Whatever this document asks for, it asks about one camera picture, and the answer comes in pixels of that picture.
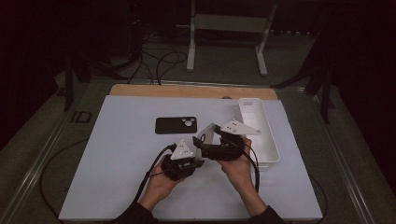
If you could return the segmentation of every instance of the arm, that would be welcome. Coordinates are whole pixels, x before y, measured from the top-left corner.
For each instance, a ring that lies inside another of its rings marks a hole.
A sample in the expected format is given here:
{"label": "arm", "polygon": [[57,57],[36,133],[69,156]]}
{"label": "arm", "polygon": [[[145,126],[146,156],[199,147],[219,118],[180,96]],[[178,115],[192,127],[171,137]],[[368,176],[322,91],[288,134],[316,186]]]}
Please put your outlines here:
{"label": "arm", "polygon": [[172,192],[172,189],[183,181],[183,179],[173,181],[165,174],[162,174],[161,164],[163,163],[163,158],[154,166],[151,172],[154,176],[149,179],[142,199],[139,203],[132,203],[127,208],[118,218],[119,224],[153,224],[158,222],[151,213],[155,205],[165,199]]}
{"label": "arm", "polygon": [[[244,138],[244,142],[248,146],[251,145],[251,141],[247,138]],[[249,151],[249,147],[245,147],[245,152],[248,155]],[[267,206],[254,189],[248,158],[241,156],[235,161],[219,161],[219,163],[221,170],[227,175],[236,191],[238,191],[247,212],[251,216],[248,223],[285,223],[271,207]]]}

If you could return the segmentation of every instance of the black sleeve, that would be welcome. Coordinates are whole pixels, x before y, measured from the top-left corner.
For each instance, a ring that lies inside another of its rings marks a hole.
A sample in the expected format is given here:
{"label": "black sleeve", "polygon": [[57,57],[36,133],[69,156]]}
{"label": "black sleeve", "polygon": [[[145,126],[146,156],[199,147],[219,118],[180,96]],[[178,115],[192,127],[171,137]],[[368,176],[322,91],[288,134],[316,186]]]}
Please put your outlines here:
{"label": "black sleeve", "polygon": [[268,206],[261,214],[251,217],[247,220],[248,224],[285,224],[286,222],[276,213],[276,211]]}
{"label": "black sleeve", "polygon": [[140,203],[132,203],[122,215],[118,217],[119,224],[156,224],[157,218]]}

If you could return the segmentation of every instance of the hand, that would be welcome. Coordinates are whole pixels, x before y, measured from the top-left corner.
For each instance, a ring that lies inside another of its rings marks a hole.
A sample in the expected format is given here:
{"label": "hand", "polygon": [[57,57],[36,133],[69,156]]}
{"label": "hand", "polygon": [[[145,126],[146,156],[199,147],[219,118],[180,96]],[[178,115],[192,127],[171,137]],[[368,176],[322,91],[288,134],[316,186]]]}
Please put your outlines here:
{"label": "hand", "polygon": [[145,194],[140,200],[140,204],[144,206],[149,211],[154,209],[154,206],[165,199],[172,191],[172,189],[184,179],[174,181],[167,177],[165,174],[160,174],[163,169],[161,169],[161,164],[163,163],[164,157],[161,161],[154,166],[151,174],[154,175],[149,178],[148,186],[146,187]]}
{"label": "hand", "polygon": [[[246,144],[244,150],[247,155],[250,155],[251,141],[245,137],[242,137],[242,139]],[[235,161],[218,161],[218,163],[220,163],[221,170],[227,175],[233,187],[238,191],[242,202],[252,217],[261,214],[267,209],[267,205],[251,181],[250,161],[245,155]]]}

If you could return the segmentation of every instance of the person's right hand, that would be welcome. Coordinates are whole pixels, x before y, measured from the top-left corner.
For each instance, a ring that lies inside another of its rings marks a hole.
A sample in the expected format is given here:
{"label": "person's right hand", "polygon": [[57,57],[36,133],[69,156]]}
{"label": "person's right hand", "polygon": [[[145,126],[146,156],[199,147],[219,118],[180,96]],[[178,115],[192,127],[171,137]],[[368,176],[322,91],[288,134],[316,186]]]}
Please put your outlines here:
{"label": "person's right hand", "polygon": [[[242,139],[246,144],[244,150],[249,155],[251,141],[244,137]],[[235,161],[218,161],[218,163],[220,163],[221,170],[228,176],[233,187],[238,191],[248,213],[254,217],[264,212],[267,209],[267,205],[251,181],[249,159],[245,155],[242,155]]]}

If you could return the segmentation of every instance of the person's left hand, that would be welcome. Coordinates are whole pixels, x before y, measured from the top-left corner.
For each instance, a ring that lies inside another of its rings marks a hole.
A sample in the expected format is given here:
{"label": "person's left hand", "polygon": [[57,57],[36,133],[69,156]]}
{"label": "person's left hand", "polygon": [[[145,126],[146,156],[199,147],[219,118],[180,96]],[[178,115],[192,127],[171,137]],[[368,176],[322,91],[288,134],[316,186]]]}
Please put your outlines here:
{"label": "person's left hand", "polygon": [[149,211],[152,211],[157,203],[165,199],[171,193],[172,189],[178,183],[184,180],[180,179],[178,181],[174,181],[165,174],[160,174],[163,171],[163,169],[161,169],[163,159],[164,156],[161,161],[152,169],[151,174],[154,176],[149,178],[145,194],[139,202]]}

